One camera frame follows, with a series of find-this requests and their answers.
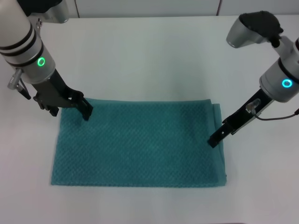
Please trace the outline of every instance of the black cable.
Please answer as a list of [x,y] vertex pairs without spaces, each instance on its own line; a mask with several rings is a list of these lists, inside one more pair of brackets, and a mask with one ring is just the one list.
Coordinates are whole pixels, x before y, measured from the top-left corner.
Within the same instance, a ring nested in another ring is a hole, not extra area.
[[26,90],[26,92],[28,92],[28,90],[27,90],[27,88],[26,88],[26,86],[25,86],[25,84],[24,84],[24,82],[23,82],[23,80],[21,78],[20,78],[20,82],[21,82],[23,88]]
[[288,119],[288,118],[295,117],[296,114],[294,113],[294,114],[292,114],[290,116],[281,117],[281,118],[266,118],[266,119],[265,118],[260,118],[256,114],[253,114],[253,116],[255,116],[256,119],[268,121],[268,120],[283,120],[283,119]]

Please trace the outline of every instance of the teal towel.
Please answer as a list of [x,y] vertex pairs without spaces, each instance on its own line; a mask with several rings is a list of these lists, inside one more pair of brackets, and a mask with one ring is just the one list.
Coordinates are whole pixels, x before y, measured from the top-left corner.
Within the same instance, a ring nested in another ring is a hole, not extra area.
[[200,188],[226,183],[221,126],[210,100],[123,102],[90,99],[89,121],[63,109],[51,184]]

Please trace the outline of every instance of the white wall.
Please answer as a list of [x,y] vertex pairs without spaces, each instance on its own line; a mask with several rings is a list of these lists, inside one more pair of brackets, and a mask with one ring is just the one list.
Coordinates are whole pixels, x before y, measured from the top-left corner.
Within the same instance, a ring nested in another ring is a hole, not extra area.
[[[75,0],[66,0],[71,18],[77,18]],[[220,0],[76,0],[81,18],[216,15]],[[220,15],[267,10],[299,14],[299,0],[223,0]]]
[[256,11],[299,14],[299,0],[223,0],[219,15],[239,15]]
[[219,0],[77,0],[80,17],[216,15]]
[[71,18],[78,18],[75,0],[66,0],[67,7]]

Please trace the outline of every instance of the green led ring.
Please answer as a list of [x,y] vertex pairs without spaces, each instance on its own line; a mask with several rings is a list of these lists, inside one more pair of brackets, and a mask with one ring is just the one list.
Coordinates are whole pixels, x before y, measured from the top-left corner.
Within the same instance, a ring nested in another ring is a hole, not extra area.
[[42,67],[44,64],[45,64],[46,60],[44,57],[40,57],[38,60],[37,60],[37,65]]

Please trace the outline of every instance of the white table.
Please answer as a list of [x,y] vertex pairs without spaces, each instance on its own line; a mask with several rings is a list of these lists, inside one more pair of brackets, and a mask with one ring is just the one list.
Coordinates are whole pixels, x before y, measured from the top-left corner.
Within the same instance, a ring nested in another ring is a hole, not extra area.
[[[299,16],[278,16],[299,36]],[[278,55],[270,44],[242,49],[225,39],[235,16],[71,19],[45,24],[42,38],[65,82],[86,97],[220,103],[222,118],[259,88]],[[297,117],[255,120],[224,141],[228,182],[211,189],[50,186],[59,117],[6,85],[0,59],[0,223],[281,224],[297,223]],[[262,117],[289,115],[299,96]]]

